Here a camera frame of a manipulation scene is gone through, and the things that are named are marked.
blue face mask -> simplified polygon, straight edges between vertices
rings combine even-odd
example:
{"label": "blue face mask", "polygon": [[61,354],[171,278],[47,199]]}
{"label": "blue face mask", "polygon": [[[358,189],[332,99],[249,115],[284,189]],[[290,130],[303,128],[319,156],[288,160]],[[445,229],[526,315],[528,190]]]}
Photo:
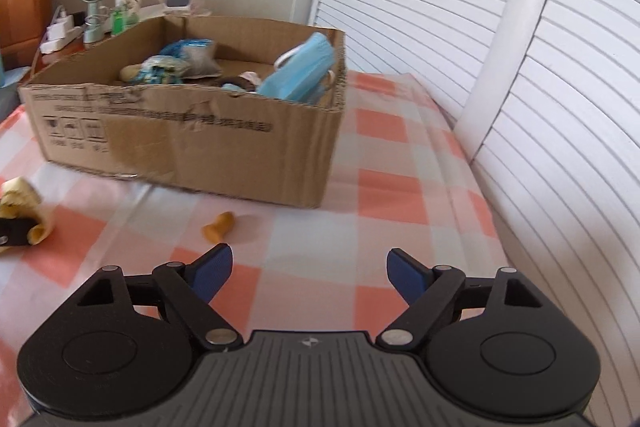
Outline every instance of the blue face mask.
{"label": "blue face mask", "polygon": [[334,48],[322,33],[316,32],[256,92],[270,98],[306,102],[334,64]]}

handling symbol on box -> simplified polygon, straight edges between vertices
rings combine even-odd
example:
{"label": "handling symbol on box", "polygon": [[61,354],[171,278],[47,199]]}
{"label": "handling symbol on box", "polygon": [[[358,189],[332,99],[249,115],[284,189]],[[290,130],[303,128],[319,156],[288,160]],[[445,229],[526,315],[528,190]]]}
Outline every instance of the handling symbol on box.
{"label": "handling symbol on box", "polygon": [[43,116],[45,125],[47,126],[47,133],[49,136],[63,138],[65,135],[62,133],[62,127],[60,126],[60,118],[56,116]]}
{"label": "handling symbol on box", "polygon": [[82,129],[80,129],[80,121],[78,118],[61,118],[62,129],[67,138],[72,140],[82,140]]}
{"label": "handling symbol on box", "polygon": [[93,118],[84,118],[82,120],[82,127],[84,128],[84,135],[86,139],[92,142],[106,142],[106,136],[104,135],[104,127],[100,120],[94,120]]}

red and white checkered cloth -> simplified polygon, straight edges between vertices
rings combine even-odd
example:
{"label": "red and white checkered cloth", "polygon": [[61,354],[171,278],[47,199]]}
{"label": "red and white checkered cloth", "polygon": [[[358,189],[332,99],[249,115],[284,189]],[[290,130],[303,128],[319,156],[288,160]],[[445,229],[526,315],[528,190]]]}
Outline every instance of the red and white checkered cloth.
{"label": "red and white checkered cloth", "polygon": [[247,339],[255,329],[369,330],[403,309],[385,259],[474,277],[506,265],[460,146],[411,76],[351,73],[322,207],[300,210],[90,176],[46,163],[19,109],[0,124],[0,182],[25,176],[53,207],[37,247],[0,255],[0,427],[29,413],[17,378],[22,343],[96,269],[149,273],[209,250],[200,229],[227,210],[231,278],[212,306]]}

small orange toy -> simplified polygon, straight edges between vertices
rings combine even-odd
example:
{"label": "small orange toy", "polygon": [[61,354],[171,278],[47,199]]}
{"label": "small orange toy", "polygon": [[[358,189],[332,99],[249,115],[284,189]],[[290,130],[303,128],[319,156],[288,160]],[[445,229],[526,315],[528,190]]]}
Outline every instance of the small orange toy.
{"label": "small orange toy", "polygon": [[202,235],[207,241],[217,245],[218,243],[223,242],[225,235],[233,229],[235,224],[236,216],[234,213],[223,212],[213,223],[206,227],[202,227]]}

banana peel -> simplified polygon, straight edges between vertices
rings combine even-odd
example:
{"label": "banana peel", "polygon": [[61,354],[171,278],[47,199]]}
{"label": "banana peel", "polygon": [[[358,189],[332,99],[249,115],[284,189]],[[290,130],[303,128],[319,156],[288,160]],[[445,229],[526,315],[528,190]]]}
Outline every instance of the banana peel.
{"label": "banana peel", "polygon": [[[0,219],[33,219],[36,225],[27,233],[27,241],[30,245],[44,241],[53,230],[53,222],[42,209],[37,190],[22,177],[4,182],[1,190]],[[0,247],[0,253],[8,248],[11,247]]]}

